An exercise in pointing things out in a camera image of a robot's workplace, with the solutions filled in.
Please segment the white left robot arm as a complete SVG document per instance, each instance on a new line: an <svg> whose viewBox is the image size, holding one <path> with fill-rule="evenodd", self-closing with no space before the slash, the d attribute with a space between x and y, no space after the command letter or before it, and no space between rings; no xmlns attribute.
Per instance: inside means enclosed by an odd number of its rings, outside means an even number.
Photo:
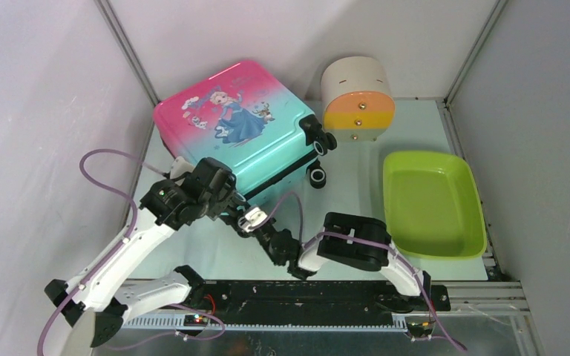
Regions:
<svg viewBox="0 0 570 356"><path fill-rule="evenodd" d="M196 165L177 158L140 202L131 201L131 220L94 261L68 281L52 280L45 294L63 315L75 341L67 351L107 343L129 321L164 306L196 309L205 299L205 281L190 266L174 268L136 286L123 283L173 233L204 217L216 219L244 202L231 169L211 157Z"/></svg>

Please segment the pink and teal kids suitcase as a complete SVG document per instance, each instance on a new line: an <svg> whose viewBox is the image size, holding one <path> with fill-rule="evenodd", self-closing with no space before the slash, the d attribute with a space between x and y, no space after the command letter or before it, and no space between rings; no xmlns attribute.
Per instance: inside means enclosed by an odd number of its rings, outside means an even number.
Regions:
<svg viewBox="0 0 570 356"><path fill-rule="evenodd" d="M327 173L319 158L337 146L313 110L252 60L163 100L153 120L173 157L222 162L253 205L280 197L303 178L323 188Z"/></svg>

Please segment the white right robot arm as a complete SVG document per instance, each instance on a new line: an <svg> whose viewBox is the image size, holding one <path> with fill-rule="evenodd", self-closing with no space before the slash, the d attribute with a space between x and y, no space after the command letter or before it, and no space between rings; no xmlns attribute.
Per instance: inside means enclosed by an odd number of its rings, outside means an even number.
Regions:
<svg viewBox="0 0 570 356"><path fill-rule="evenodd" d="M386 225L369 217L330 212L321 230L306 242L278 230L271 214L257 206L228 210L220 216L241 237L255 238L268 258L299 280L317 274L333 261L361 271L380 273L412 310L432 299L430 275L413 266L397 249Z"/></svg>

